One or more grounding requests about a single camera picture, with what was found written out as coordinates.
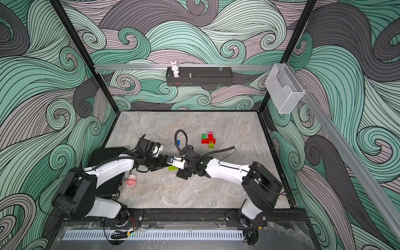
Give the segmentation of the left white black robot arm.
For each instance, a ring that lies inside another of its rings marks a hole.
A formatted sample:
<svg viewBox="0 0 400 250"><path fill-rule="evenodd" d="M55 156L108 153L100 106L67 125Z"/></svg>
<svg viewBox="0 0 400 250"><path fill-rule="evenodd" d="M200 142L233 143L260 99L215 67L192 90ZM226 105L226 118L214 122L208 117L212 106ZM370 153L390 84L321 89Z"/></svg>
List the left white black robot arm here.
<svg viewBox="0 0 400 250"><path fill-rule="evenodd" d="M146 139L130 150L124 147L95 150L89 166L73 168L65 175L52 205L70 219L100 218L123 225L129 218L127 206L119 202L123 178L133 169L156 171L172 163L162 155L163 146Z"/></svg>

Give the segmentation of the black wall shelf tray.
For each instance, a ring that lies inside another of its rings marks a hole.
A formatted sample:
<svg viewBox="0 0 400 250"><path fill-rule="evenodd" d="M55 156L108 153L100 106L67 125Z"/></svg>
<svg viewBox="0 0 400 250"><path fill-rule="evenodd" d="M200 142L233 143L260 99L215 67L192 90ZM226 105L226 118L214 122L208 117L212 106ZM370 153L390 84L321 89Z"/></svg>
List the black wall shelf tray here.
<svg viewBox="0 0 400 250"><path fill-rule="evenodd" d="M171 67L166 71L166 82L169 86L230 86L233 82L231 68L184 68L179 67L179 78L174 78Z"/></svg>

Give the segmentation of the aluminium rail back wall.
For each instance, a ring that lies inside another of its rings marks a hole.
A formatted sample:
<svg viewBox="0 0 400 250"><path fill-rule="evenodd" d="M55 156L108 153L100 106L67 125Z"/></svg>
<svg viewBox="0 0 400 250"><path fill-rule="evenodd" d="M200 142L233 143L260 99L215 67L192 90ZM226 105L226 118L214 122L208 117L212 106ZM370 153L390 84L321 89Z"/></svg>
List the aluminium rail back wall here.
<svg viewBox="0 0 400 250"><path fill-rule="evenodd" d="M267 71L271 70L274 65L202 65L202 64L180 64L179 67L184 68L231 68L233 71ZM168 64L95 64L94 69L99 70L166 70Z"/></svg>

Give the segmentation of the long red lego brick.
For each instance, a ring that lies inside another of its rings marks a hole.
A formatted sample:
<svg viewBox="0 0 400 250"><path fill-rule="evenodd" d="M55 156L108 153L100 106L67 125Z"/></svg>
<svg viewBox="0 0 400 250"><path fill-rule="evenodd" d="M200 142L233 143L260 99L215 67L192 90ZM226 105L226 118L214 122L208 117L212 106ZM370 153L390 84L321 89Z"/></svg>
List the long red lego brick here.
<svg viewBox="0 0 400 250"><path fill-rule="evenodd" d="M202 139L201 138L201 141L202 141L201 142L202 144L209 144L209 143L214 143L215 144L216 143L216 139L214 138L214 136L213 135L208 135L208 134L207 134L207 139Z"/></svg>

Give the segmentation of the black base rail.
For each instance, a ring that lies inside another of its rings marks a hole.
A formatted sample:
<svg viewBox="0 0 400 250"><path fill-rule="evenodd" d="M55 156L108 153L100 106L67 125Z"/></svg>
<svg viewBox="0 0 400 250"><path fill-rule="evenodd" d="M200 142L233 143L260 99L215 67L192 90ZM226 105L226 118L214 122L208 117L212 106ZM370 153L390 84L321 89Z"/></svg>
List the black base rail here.
<svg viewBox="0 0 400 250"><path fill-rule="evenodd" d="M289 225L290 223L303 222L311 226L308 215L304 209L284 208L270 212L262 212L254 219L245 218L236 208L126 208L123 210L122 220L105 219L107 227L116 227L125 223L125 227L144 227L157 222L217 222L228 228L258 228L265 227L270 222Z"/></svg>

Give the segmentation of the lime long lego brick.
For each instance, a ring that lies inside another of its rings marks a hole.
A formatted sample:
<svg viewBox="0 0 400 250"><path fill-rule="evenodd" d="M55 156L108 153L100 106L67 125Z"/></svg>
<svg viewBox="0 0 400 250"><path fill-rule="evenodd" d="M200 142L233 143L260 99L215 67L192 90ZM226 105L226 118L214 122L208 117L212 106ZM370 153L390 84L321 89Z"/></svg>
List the lime long lego brick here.
<svg viewBox="0 0 400 250"><path fill-rule="evenodd" d="M175 171L175 170L178 170L179 168L177 168L177 167L175 167L175 166L169 166L168 167L168 170L169 171Z"/></svg>

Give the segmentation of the black box on table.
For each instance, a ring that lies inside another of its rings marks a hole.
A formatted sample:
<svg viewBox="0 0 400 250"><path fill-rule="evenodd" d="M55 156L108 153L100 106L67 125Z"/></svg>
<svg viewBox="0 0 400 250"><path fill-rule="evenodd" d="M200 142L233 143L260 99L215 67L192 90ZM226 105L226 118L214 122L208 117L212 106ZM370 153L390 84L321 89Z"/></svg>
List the black box on table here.
<svg viewBox="0 0 400 250"><path fill-rule="evenodd" d="M98 166L97 170L87 172L97 176L96 197L117 200L119 198L122 185L122 178L125 172L130 170L132 160L120 159L117 157L126 156L124 152L128 149L124 147L97 149L89 161L86 170Z"/></svg>

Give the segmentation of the white pink bunny figurine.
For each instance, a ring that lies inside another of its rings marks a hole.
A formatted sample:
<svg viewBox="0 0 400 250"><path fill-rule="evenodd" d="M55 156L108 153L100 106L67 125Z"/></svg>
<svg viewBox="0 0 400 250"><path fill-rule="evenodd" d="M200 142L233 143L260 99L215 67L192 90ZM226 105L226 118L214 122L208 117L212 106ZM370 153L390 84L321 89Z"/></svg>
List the white pink bunny figurine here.
<svg viewBox="0 0 400 250"><path fill-rule="evenodd" d="M174 74L174 78L179 78L180 71L179 71L179 66L177 65L176 61L171 62L171 70Z"/></svg>

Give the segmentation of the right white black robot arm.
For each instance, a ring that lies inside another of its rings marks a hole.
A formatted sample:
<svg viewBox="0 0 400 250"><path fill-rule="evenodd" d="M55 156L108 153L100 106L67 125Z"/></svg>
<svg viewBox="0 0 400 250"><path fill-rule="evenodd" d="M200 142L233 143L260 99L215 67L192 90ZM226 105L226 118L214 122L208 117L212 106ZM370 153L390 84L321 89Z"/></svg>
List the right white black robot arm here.
<svg viewBox="0 0 400 250"><path fill-rule="evenodd" d="M240 185L246 199L240 210L239 220L245 226L262 213L272 212L281 196L282 183L261 163L238 165L212 157L212 153L200 155L190 145L179 150L180 157L167 156L166 163L179 168L178 177L187 179L193 174L200 177L223 179Z"/></svg>

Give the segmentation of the aluminium rail right wall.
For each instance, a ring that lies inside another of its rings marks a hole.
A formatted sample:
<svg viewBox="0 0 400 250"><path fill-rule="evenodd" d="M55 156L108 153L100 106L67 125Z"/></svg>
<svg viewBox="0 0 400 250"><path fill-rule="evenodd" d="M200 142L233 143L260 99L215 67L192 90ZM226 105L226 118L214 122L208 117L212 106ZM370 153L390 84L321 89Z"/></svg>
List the aluminium rail right wall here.
<svg viewBox="0 0 400 250"><path fill-rule="evenodd" d="M307 103L315 118L320 122L332 144L336 147L343 161L350 167L354 176L358 179L363 189L369 195L370 199L376 206L377 210L382 215L386 224L390 227L396 238L400 239L400 212L387 193L382 189L382 186L377 182L373 175L368 170L367 166L360 159L353 147L346 140L344 135L339 131L332 120L327 116L323 109L319 106L318 101L312 95L311 91L307 90L300 77L292 66L286 64L289 68L294 82L304 92L303 99Z"/></svg>

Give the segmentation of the clear plastic wall bin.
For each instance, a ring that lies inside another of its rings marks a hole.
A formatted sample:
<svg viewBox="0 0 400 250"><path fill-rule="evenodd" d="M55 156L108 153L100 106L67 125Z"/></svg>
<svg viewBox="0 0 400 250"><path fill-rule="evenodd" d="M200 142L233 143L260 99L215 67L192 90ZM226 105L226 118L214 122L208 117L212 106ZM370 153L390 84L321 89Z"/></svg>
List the clear plastic wall bin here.
<svg viewBox="0 0 400 250"><path fill-rule="evenodd" d="M296 71L286 63L274 64L265 86L279 114L290 114L305 94Z"/></svg>

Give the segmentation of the pink toy figure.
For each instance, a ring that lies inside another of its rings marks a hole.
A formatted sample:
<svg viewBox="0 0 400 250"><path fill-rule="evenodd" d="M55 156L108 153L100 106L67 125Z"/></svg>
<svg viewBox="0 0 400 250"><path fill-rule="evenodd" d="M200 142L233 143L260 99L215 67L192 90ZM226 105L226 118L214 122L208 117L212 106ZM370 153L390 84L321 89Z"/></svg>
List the pink toy figure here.
<svg viewBox="0 0 400 250"><path fill-rule="evenodd" d="M137 184L136 175L130 175L125 181L127 187L132 187Z"/></svg>

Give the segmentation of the aluminium rail wall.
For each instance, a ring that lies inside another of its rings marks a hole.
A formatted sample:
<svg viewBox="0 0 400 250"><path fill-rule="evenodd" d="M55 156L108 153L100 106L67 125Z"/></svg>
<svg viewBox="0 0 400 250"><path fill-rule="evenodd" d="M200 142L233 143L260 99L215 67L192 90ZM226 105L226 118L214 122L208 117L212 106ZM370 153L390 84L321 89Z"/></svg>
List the aluminium rail wall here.
<svg viewBox="0 0 400 250"><path fill-rule="evenodd" d="M202 64L180 64L179 67L184 68L231 68L233 71L267 71L271 70L274 65L202 65ZM166 70L168 64L95 64L94 69L99 70Z"/></svg>
<svg viewBox="0 0 400 250"><path fill-rule="evenodd" d="M382 186L377 182L373 175L368 170L367 166L360 159L353 147L346 140L344 135L339 131L332 120L327 116L323 109L319 106L318 101L312 95L311 91L307 90L300 77L292 66L286 64L289 68L294 82L304 92L303 99L307 103L315 118L320 122L332 144L336 147L343 161L350 167L354 176L358 179L363 189L369 195L370 199L376 206L377 210L382 215L386 224L390 227L396 238L400 239L400 212L387 193L382 189Z"/></svg>

